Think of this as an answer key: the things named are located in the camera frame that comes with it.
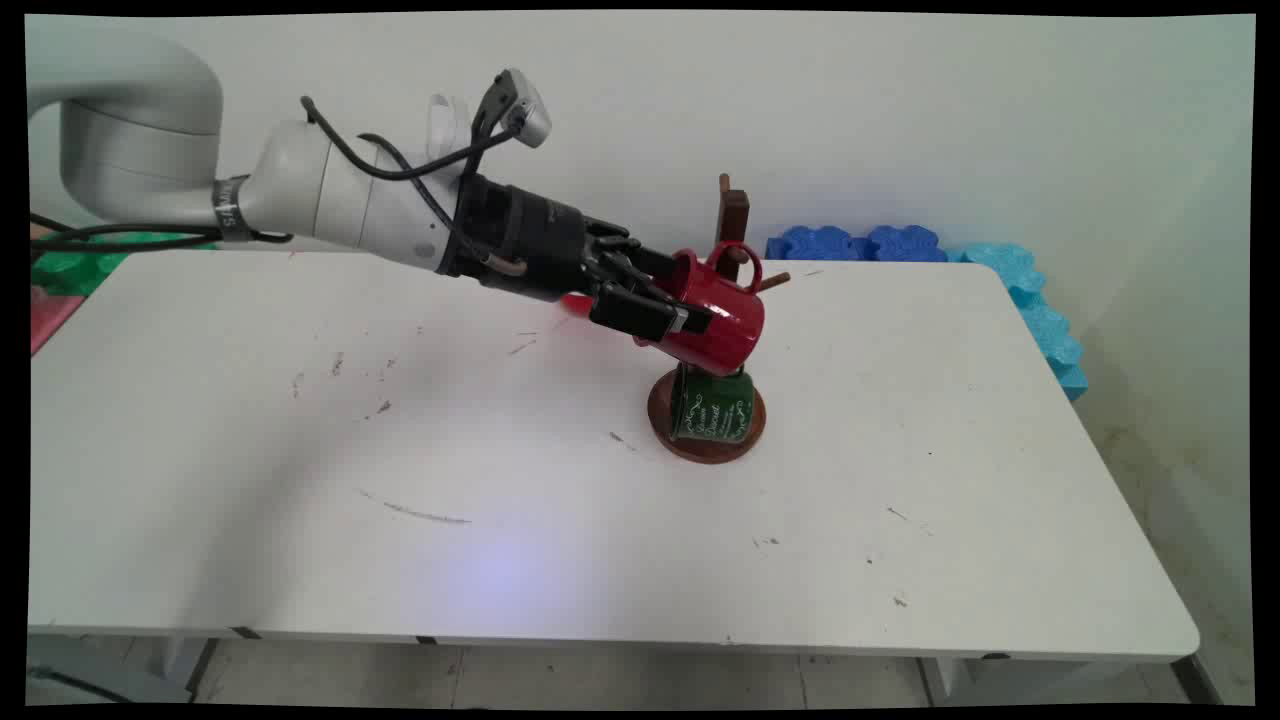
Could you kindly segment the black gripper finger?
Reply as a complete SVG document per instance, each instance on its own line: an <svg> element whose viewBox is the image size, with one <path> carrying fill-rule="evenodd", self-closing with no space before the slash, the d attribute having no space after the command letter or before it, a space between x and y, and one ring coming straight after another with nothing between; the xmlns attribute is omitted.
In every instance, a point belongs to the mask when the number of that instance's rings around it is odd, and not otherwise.
<svg viewBox="0 0 1280 720"><path fill-rule="evenodd" d="M588 319L631 336L640 345L682 345L704 337L716 314L676 299L659 299L608 282L595 288Z"/></svg>
<svg viewBox="0 0 1280 720"><path fill-rule="evenodd" d="M676 301L662 281L669 281L677 260L645 247L630 231L608 222L586 223L586 277L594 290L608 283L655 301Z"/></svg>

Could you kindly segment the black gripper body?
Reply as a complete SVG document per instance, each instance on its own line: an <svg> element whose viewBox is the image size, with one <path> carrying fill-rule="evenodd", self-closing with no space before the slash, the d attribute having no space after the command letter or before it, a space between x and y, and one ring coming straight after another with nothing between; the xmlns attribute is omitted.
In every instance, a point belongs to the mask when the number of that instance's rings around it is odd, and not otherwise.
<svg viewBox="0 0 1280 720"><path fill-rule="evenodd" d="M438 273L547 302L567 293L594 297L611 282L631 291L634 283L599 258L595 242L608 237L630 233L517 186L462 176Z"/></svg>

